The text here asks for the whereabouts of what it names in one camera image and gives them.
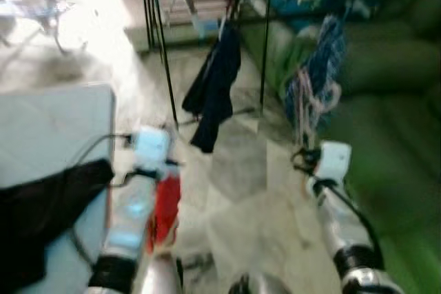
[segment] blue cloth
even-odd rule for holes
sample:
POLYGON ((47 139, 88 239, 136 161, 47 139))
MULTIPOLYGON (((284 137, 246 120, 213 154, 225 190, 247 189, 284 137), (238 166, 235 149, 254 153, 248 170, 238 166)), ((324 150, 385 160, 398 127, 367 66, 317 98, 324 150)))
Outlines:
MULTIPOLYGON (((324 87, 327 83, 335 81, 342 66, 347 51, 347 42, 343 32, 343 22, 338 17, 328 15, 323 21, 316 50, 301 65, 306 70, 311 81, 312 93, 315 98, 326 104, 332 97, 324 87)), ((297 128, 296 118, 299 105, 299 80, 294 76, 286 85, 285 111, 286 115, 297 128)))
MULTIPOLYGON (((382 0, 302 0, 300 3, 298 0, 271 0, 271 7, 281 15, 296 14, 299 12, 308 12, 313 10, 321 10, 326 12, 341 12, 345 7, 350 7, 351 10, 347 16, 350 21, 363 21, 370 19, 378 9, 382 0), (362 8, 359 6, 351 7, 351 4, 356 1, 358 4, 362 4, 362 8)), ((299 32, 303 28, 306 28, 312 23, 318 23, 320 19, 294 19, 288 22, 288 24, 299 32)))
POLYGON ((231 117, 229 90, 240 68, 239 33, 227 22, 220 40, 208 54, 196 80, 183 101, 183 109, 202 120, 191 144, 203 153, 212 153, 219 125, 231 117))

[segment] black fabric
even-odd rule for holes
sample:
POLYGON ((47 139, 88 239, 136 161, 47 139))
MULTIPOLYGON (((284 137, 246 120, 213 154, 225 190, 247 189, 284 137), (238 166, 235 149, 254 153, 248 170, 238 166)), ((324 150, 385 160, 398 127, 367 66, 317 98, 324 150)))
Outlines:
POLYGON ((233 114, 229 91, 239 68, 239 34, 226 23, 182 105, 187 112, 202 115, 191 144, 204 153, 213 152, 219 125, 233 114))
POLYGON ((113 175, 103 159, 0 189, 0 293, 44 278, 45 246, 74 225, 113 175))

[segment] green sofa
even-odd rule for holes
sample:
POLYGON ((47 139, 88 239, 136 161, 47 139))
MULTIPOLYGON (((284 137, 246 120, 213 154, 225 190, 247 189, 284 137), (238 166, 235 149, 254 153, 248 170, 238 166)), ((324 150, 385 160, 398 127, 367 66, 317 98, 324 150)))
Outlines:
MULTIPOLYGON (((348 23, 342 99, 320 132, 353 147, 347 190, 408 294, 441 293, 440 22, 441 0, 388 0, 374 21, 348 23)), ((257 66, 264 30, 240 29, 257 66)), ((271 23, 267 85, 279 97, 313 48, 271 23)))

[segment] hanging clothes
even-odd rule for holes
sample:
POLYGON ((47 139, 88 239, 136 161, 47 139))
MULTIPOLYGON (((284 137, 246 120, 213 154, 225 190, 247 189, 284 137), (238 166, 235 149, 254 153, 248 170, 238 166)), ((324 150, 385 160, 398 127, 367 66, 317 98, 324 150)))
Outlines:
POLYGON ((182 105, 194 116, 202 115, 191 144, 204 153, 213 152, 219 125, 233 114, 229 91, 239 68, 239 33, 226 22, 182 105))
POLYGON ((311 148, 323 115, 333 109, 340 98, 335 79, 347 50, 343 23, 338 17, 325 17, 317 48, 288 82, 285 111, 296 133, 296 143, 311 148))

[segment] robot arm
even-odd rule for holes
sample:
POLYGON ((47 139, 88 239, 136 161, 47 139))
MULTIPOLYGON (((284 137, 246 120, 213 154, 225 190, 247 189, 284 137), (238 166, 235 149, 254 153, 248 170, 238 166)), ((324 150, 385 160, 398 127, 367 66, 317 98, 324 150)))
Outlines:
POLYGON ((350 146, 323 142, 320 149, 301 151, 310 175, 309 195, 316 200, 327 251, 340 276, 343 294, 404 294, 384 270, 382 253, 369 222, 345 193, 350 146))
MULTIPOLYGON (((130 294, 145 248, 146 224, 155 206, 156 181, 167 168, 168 132, 145 128, 134 141, 136 169, 112 210, 110 227, 85 294, 130 294)), ((143 294, 181 294, 170 254, 150 260, 143 294)))

